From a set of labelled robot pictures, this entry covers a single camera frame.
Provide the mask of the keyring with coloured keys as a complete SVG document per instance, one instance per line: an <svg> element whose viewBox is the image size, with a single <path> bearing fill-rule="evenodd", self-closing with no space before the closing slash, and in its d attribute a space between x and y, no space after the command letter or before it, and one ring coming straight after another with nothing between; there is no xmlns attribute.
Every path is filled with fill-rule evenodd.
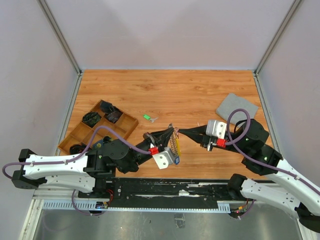
<svg viewBox="0 0 320 240"><path fill-rule="evenodd" d="M178 165L181 160L181 149L180 149L178 128L174 127L172 123L170 123L168 127L173 128L173 133L170 137L169 143L170 143L170 148L174 155L174 164Z"/></svg>

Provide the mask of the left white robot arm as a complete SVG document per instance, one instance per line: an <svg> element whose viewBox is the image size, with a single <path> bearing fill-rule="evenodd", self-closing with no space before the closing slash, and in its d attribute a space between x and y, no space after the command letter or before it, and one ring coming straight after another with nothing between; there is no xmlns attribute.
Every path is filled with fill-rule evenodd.
<svg viewBox="0 0 320 240"><path fill-rule="evenodd" d="M100 180L115 177L115 171L137 172L139 166L150 159L154 159L159 169L173 164L175 157L168 144L174 131L169 127L146 132L137 145L118 136L99 148L86 146L81 153L71 155L41 156L30 149L22 149L17 162L20 169L14 171L10 179L19 189L55 186L101 198L107 193L107 185Z"/></svg>

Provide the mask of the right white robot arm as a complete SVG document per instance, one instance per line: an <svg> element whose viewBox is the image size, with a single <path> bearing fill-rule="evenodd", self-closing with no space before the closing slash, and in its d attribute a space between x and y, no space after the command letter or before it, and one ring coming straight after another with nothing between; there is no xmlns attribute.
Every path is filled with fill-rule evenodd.
<svg viewBox="0 0 320 240"><path fill-rule="evenodd" d="M292 215L307 229L320 231L320 188L306 179L273 147L266 144L269 133L255 119L240 120L233 132L229 124L210 120L207 125L178 132L201 147L239 153L242 164L259 176L280 185L284 191L259 185L240 174L230 178L226 193L232 200L241 197L262 201Z"/></svg>

